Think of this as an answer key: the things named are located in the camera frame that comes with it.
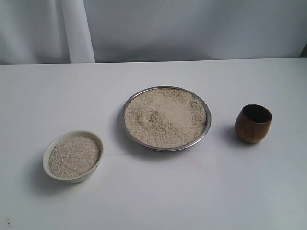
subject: white curtain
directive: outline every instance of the white curtain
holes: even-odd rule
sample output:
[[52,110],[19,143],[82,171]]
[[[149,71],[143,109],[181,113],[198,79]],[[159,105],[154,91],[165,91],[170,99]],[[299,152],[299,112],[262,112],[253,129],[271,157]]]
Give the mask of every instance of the white curtain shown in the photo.
[[307,0],[0,0],[0,64],[298,57]]

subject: small bowl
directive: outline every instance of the small bowl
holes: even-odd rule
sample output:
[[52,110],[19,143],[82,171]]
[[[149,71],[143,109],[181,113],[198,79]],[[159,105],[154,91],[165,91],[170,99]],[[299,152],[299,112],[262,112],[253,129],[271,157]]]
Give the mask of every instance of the small bowl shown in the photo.
[[[49,169],[49,157],[50,154],[52,152],[52,150],[54,149],[55,145],[59,144],[60,142],[71,138],[71,137],[86,137],[86,138],[90,138],[93,141],[96,142],[96,144],[99,146],[100,148],[100,157],[97,161],[97,163],[86,173],[77,176],[77,177],[72,177],[72,178],[61,178],[61,177],[57,177],[54,174],[52,174],[52,172]],[[98,135],[96,135],[95,133],[89,132],[89,131],[84,131],[84,130],[78,130],[78,131],[72,131],[69,133],[65,133],[62,136],[58,137],[57,139],[55,139],[46,149],[44,157],[43,157],[43,167],[45,172],[52,178],[59,180],[59,181],[66,181],[66,182],[70,182],[70,183],[76,183],[76,182],[81,182],[86,180],[87,178],[90,177],[90,175],[93,174],[93,172],[95,172],[96,168],[98,167],[101,159],[102,159],[102,155],[103,155],[103,144],[102,144],[102,140],[99,138]]]
[[[205,128],[203,129],[202,133],[200,134],[200,136],[198,138],[196,138],[194,141],[192,141],[191,143],[188,143],[186,145],[182,145],[182,146],[178,146],[178,147],[172,147],[172,148],[161,148],[161,147],[155,147],[155,146],[151,146],[151,145],[147,145],[139,140],[137,140],[127,129],[126,124],[125,124],[125,112],[126,112],[126,108],[128,107],[129,103],[136,98],[137,96],[139,96],[140,94],[147,92],[149,90],[155,90],[155,89],[175,89],[175,90],[182,90],[185,92],[188,92],[189,94],[191,94],[193,97],[195,97],[196,99],[198,99],[202,106],[205,109],[206,112],[206,122],[205,122]],[[175,87],[175,86],[155,86],[155,87],[151,87],[142,91],[137,92],[136,94],[134,94],[133,96],[131,96],[126,103],[124,104],[124,107],[121,110],[121,115],[120,115],[120,121],[121,121],[121,125],[126,133],[126,135],[131,139],[134,140],[136,143],[138,143],[139,145],[150,149],[150,150],[155,150],[155,151],[161,151],[161,152],[172,152],[172,151],[178,151],[178,150],[183,150],[186,149],[188,147],[191,147],[192,145],[195,145],[196,143],[198,143],[199,141],[201,141],[205,135],[208,133],[209,129],[210,129],[210,125],[211,125],[211,113],[210,110],[207,106],[207,104],[196,94],[192,93],[191,91],[179,88],[179,87]]]

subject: wooden cup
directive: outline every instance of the wooden cup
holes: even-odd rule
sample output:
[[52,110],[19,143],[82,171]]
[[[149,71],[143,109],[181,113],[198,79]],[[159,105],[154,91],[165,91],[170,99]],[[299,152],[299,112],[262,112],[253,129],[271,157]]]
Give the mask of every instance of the wooden cup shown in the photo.
[[257,143],[267,135],[272,120],[272,114],[266,108],[257,104],[243,107],[236,119],[236,135],[248,143]]

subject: bowl of rice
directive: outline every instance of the bowl of rice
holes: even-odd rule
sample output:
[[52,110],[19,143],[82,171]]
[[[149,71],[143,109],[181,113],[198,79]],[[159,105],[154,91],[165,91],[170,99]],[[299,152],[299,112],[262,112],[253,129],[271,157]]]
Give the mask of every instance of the bowl of rice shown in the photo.
[[211,114],[196,94],[174,86],[156,86],[131,96],[121,111],[127,136],[156,151],[177,151],[209,131]]
[[93,174],[102,156],[103,144],[98,135],[84,130],[72,131],[48,146],[43,167],[56,180],[76,183]]

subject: white bowl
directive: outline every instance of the white bowl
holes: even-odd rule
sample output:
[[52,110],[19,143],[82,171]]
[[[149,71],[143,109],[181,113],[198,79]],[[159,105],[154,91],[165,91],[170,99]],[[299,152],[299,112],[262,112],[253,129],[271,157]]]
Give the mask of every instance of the white bowl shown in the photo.
[[[97,163],[88,172],[82,174],[81,176],[77,176],[77,177],[73,177],[73,178],[61,178],[61,177],[55,176],[54,174],[52,174],[52,172],[49,169],[49,157],[50,157],[52,150],[54,149],[55,145],[59,144],[60,142],[66,140],[68,138],[78,137],[78,136],[90,138],[90,139],[94,140],[96,142],[96,144],[99,146],[100,157],[99,157]],[[89,178],[90,175],[92,175],[93,172],[95,172],[96,168],[98,167],[98,165],[99,165],[99,163],[102,159],[102,155],[103,155],[103,144],[102,144],[102,140],[99,138],[99,136],[97,136],[95,133],[92,133],[92,132],[89,132],[89,131],[84,131],[84,130],[72,131],[72,132],[65,133],[62,136],[58,137],[48,146],[48,148],[45,151],[44,157],[43,157],[43,167],[44,167],[45,172],[50,177],[52,177],[56,180],[66,181],[66,182],[70,182],[70,183],[81,182],[81,181],[84,181],[87,178]]]

